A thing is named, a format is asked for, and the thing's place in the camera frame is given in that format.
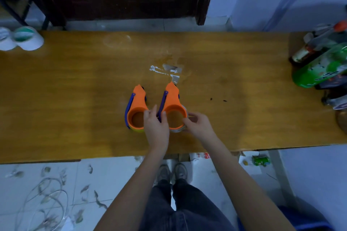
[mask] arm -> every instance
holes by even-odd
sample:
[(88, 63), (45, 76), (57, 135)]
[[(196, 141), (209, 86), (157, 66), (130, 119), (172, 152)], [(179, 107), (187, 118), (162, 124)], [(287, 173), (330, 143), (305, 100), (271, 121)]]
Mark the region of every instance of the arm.
[(210, 154), (245, 229), (295, 230), (278, 207), (241, 167), (237, 158), (219, 140), (207, 116), (200, 113), (189, 115), (193, 117), (185, 118), (184, 123)]
[(139, 229), (154, 179), (169, 144), (166, 113), (163, 112), (162, 123), (156, 114), (156, 105), (144, 113), (144, 130), (150, 145), (148, 154), (106, 210), (94, 231)]

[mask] forearm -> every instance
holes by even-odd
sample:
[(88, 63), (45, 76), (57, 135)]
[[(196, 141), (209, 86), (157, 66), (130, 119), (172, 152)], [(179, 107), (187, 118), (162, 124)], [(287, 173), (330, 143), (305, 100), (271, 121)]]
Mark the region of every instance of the forearm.
[(106, 210), (94, 231), (138, 230), (166, 150), (152, 149)]
[(294, 230), (278, 207), (217, 137), (208, 145), (211, 146), (208, 152), (216, 171), (247, 231)]

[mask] white container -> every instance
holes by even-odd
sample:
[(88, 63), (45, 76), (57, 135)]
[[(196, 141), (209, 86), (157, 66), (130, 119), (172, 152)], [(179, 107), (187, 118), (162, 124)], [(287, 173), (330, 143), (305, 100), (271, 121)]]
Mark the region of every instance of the white container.
[(44, 43), (43, 37), (32, 27), (20, 27), (13, 32), (15, 43), (24, 50), (35, 50)]
[(0, 50), (7, 51), (14, 49), (16, 46), (12, 32), (6, 27), (0, 27)]

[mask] sneaker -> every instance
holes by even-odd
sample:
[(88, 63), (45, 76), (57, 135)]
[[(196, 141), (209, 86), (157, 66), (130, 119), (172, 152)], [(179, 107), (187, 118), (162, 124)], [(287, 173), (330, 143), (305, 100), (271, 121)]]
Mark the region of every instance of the sneaker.
[(187, 168), (184, 166), (183, 163), (178, 163), (175, 166), (175, 178), (178, 179), (184, 179), (187, 180), (188, 178), (188, 171)]
[(167, 180), (170, 182), (171, 179), (171, 172), (167, 164), (163, 164), (159, 167), (159, 171), (157, 174), (157, 183), (159, 183), (161, 180)]

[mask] jeans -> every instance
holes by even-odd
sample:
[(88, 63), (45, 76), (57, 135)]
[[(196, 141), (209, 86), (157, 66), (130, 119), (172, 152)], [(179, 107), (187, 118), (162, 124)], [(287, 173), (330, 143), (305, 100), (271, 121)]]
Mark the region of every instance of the jeans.
[(161, 180), (152, 188), (140, 231), (234, 230), (229, 220), (199, 189), (178, 179), (172, 187), (176, 211), (171, 207), (171, 184)]

